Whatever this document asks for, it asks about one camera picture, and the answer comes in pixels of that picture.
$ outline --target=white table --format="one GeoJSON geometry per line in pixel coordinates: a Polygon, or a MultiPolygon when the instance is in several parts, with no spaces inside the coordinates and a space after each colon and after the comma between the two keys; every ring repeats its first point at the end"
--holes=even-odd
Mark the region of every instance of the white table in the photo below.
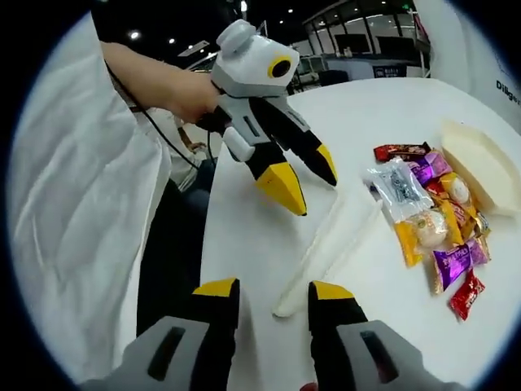
{"type": "MultiPolygon", "coordinates": [[[[482,103],[440,81],[353,81],[294,95],[289,101],[329,147],[339,184],[347,190],[360,186],[360,172],[374,165],[374,147],[423,141],[438,147],[438,130],[447,118],[489,134],[521,171],[521,137],[482,103]]],[[[300,176],[307,217],[293,216],[266,200],[253,186],[247,167],[235,163],[226,148],[219,157],[201,279],[237,276],[249,302],[237,334],[230,390],[296,391],[315,379],[306,313],[280,320],[272,317],[271,308],[334,197],[291,153],[287,158],[300,176]]],[[[419,348],[434,375],[472,386],[502,353],[521,306],[521,223],[506,217],[491,217],[490,222],[493,260],[476,271],[486,290],[464,323],[447,306],[461,280],[432,297],[426,271],[422,266],[406,269],[383,216],[331,282],[352,291],[369,319],[383,320],[419,348]]]]}

